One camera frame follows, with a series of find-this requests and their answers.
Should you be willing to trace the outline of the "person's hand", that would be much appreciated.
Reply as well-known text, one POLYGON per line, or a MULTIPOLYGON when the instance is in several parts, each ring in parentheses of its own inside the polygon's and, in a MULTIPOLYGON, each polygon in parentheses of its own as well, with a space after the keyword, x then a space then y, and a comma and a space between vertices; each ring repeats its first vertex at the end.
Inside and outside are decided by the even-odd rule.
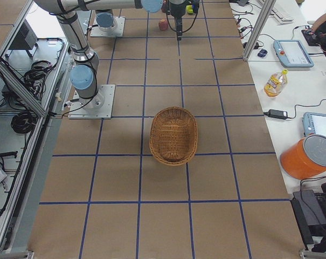
POLYGON ((312 26, 311 26, 311 33, 314 34, 316 32, 316 30, 318 29, 318 27, 320 26, 320 23, 314 23, 312 26))

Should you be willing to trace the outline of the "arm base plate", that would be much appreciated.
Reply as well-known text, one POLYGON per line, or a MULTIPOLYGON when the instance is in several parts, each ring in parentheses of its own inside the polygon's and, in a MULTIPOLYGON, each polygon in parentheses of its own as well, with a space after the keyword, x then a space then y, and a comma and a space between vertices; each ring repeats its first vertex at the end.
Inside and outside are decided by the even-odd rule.
POLYGON ((70 105, 69 119, 110 119, 112 117, 115 96, 115 85, 98 85, 98 93, 89 103, 88 100, 80 99, 77 91, 73 98, 78 101, 70 105))
POLYGON ((125 20, 125 17, 96 17, 91 28, 90 36, 94 38, 123 37, 125 20))

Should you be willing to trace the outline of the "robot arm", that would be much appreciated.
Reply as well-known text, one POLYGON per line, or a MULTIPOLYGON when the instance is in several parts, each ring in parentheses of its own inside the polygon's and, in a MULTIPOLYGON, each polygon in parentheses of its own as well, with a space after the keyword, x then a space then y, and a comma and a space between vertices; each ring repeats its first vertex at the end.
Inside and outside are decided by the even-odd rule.
POLYGON ((70 46, 75 67, 70 72, 70 81, 79 96, 79 107, 71 109, 73 119, 109 119, 112 115, 114 85, 98 85, 98 54, 90 47, 85 33, 78 21, 77 11, 95 10, 99 28, 112 28, 113 9, 144 9, 148 13, 156 13, 167 5, 167 14, 175 19, 175 31, 178 40, 182 39, 182 17, 186 7, 192 6, 197 14, 199 1, 36 1, 36 4, 56 16, 70 46))

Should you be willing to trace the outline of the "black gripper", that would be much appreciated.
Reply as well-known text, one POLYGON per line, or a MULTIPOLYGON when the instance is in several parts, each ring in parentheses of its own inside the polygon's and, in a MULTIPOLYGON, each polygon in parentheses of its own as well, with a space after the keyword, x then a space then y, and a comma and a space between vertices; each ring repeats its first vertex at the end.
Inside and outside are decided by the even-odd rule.
POLYGON ((176 38, 182 40, 183 35, 183 20, 182 17, 186 14, 186 7, 192 6, 192 12, 198 14, 199 0, 170 0, 168 7, 170 14, 175 18, 176 38))

